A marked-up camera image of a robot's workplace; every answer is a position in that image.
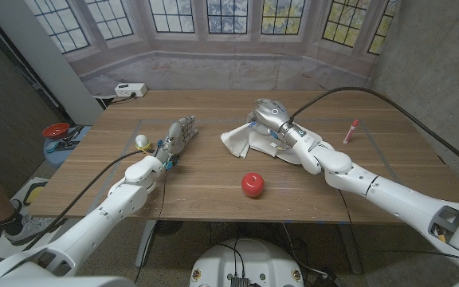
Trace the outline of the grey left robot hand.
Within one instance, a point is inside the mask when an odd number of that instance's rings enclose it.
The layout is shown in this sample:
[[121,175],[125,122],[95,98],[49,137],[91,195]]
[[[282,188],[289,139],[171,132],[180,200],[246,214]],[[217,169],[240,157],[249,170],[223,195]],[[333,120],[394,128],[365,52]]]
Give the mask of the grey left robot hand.
[[198,130],[194,126],[195,116],[186,116],[174,122],[168,129],[163,139],[163,144],[158,147],[155,158],[165,163],[173,155],[180,155],[183,148],[196,135]]

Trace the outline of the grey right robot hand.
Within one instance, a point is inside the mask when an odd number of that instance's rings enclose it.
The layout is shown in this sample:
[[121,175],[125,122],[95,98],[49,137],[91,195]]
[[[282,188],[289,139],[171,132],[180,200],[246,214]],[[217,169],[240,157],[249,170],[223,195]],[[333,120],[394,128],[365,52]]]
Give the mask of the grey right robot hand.
[[264,125],[274,132],[284,133],[291,128],[290,115],[286,107],[277,100],[259,98],[257,106],[249,113],[246,121]]

